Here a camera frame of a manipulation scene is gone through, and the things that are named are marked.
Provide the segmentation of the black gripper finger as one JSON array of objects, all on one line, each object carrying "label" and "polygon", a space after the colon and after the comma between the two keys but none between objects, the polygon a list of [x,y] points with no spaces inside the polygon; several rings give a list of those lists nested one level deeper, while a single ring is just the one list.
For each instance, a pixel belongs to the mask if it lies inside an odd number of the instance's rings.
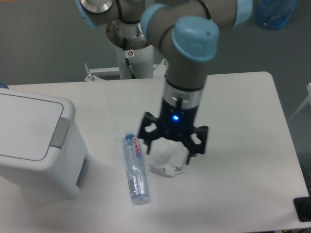
[{"label": "black gripper finger", "polygon": [[208,138],[208,126],[192,127],[181,135],[181,142],[188,149],[186,165],[190,163],[191,157],[196,154],[204,154]]},{"label": "black gripper finger", "polygon": [[[152,124],[155,125],[155,128],[150,132],[147,131],[146,128]],[[145,112],[138,131],[138,138],[142,139],[147,146],[147,154],[150,153],[152,142],[162,137],[161,129],[160,118],[153,116],[150,112]]]}]

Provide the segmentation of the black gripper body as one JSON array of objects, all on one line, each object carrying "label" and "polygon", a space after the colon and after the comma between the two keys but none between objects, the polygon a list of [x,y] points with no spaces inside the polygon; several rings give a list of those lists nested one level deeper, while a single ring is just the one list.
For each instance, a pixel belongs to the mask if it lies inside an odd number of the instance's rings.
[{"label": "black gripper body", "polygon": [[177,109],[163,99],[156,124],[155,139],[163,137],[183,143],[193,141],[191,135],[193,134],[197,110],[198,106],[189,109]]}]

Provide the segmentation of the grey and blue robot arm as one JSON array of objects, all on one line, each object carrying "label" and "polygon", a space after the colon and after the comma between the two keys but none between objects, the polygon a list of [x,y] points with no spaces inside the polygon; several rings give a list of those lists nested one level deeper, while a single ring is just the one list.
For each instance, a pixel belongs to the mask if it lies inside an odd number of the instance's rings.
[{"label": "grey and blue robot arm", "polygon": [[194,120],[207,79],[207,64],[217,52],[220,29],[247,21],[250,0],[193,0],[169,7],[143,0],[78,0],[85,23],[98,27],[112,21],[137,26],[143,43],[169,63],[159,117],[145,113],[138,137],[148,147],[159,138],[181,142],[189,157],[204,154],[208,127]]}]

